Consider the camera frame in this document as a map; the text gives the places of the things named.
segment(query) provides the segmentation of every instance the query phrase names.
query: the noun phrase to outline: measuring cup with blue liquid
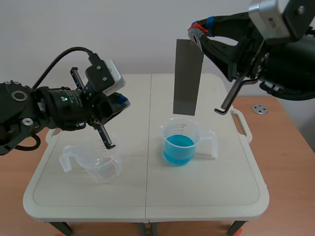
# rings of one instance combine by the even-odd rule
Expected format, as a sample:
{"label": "measuring cup with blue liquid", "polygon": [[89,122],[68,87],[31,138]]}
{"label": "measuring cup with blue liquid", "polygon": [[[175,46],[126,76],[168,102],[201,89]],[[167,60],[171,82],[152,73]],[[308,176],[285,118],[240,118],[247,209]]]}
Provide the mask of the measuring cup with blue liquid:
{"label": "measuring cup with blue liquid", "polygon": [[201,141],[208,141],[213,159],[218,157],[218,138],[215,132],[201,129],[193,120],[171,118],[161,126],[163,152],[166,160],[173,164],[184,165],[194,156],[196,147]]}

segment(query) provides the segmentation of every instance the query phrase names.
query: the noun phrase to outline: measuring cup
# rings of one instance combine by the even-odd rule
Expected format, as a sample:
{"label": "measuring cup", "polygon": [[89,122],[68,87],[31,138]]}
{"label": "measuring cup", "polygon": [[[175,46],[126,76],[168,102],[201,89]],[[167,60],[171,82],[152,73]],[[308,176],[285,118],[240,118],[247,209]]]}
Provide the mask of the measuring cup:
{"label": "measuring cup", "polygon": [[88,136],[81,144],[65,146],[59,159],[64,172],[71,170],[70,158],[74,157],[95,181],[107,183],[117,178],[123,167],[120,147],[115,136],[110,137],[116,145],[113,149],[106,149],[97,134]]}
{"label": "measuring cup", "polygon": [[171,118],[161,126],[164,139],[163,152],[166,160],[184,165],[189,162],[202,140],[209,140],[210,155],[218,157],[218,138],[211,130],[200,129],[196,122],[185,118]]}

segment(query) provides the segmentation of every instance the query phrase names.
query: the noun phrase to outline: screw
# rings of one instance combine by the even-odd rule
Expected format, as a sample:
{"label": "screw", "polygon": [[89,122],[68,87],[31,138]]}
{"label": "screw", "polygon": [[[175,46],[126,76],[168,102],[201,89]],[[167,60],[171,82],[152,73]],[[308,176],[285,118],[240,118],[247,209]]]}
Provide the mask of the screw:
{"label": "screw", "polygon": [[32,121],[32,119],[30,119],[30,118],[24,118],[24,119],[22,120],[22,123],[23,123],[24,125],[27,125],[27,126],[33,125],[33,121]]}
{"label": "screw", "polygon": [[304,6],[300,6],[298,9],[297,9],[298,13],[300,15],[302,15],[304,12],[305,12],[305,7]]}

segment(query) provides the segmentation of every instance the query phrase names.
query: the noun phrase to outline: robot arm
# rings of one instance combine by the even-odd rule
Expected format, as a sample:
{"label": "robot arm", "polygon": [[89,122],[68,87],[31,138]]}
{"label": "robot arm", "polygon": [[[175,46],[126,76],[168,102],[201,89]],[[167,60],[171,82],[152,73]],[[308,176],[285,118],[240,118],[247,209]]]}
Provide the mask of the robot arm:
{"label": "robot arm", "polygon": [[[86,70],[88,83],[84,85],[76,67],[70,71],[76,90],[69,88],[37,88],[53,66],[73,51],[85,51],[91,66]],[[44,127],[50,129],[79,130],[86,123],[98,131],[107,149],[114,147],[104,124],[114,118],[130,103],[116,91],[125,85],[111,60],[103,61],[97,54],[85,48],[70,48],[61,53],[38,79],[33,88],[17,81],[0,84],[0,155],[12,149],[35,150],[40,145],[36,135]],[[36,145],[18,145],[23,139],[33,137]]]}
{"label": "robot arm", "polygon": [[[235,83],[222,103],[225,115],[243,85],[287,100],[315,98],[315,16],[313,0],[254,0],[248,12],[194,22],[189,38]],[[230,46],[209,37],[227,37]]]}

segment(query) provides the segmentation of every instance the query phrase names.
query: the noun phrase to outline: white wall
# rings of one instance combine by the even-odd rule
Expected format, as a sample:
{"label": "white wall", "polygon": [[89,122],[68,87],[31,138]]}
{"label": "white wall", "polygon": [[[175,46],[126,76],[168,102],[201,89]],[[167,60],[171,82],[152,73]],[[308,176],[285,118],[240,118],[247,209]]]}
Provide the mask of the white wall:
{"label": "white wall", "polygon": [[[177,38],[188,38],[195,20],[247,11],[251,0],[3,0],[0,3],[0,82],[33,85],[63,50],[87,47],[111,58],[121,73],[174,73]],[[69,70],[89,66],[72,53],[45,79],[47,86],[73,86]],[[205,59],[203,72],[223,78]],[[228,89],[231,84],[224,80]],[[266,95],[258,85],[240,95]],[[315,150],[315,101],[282,102]]]}

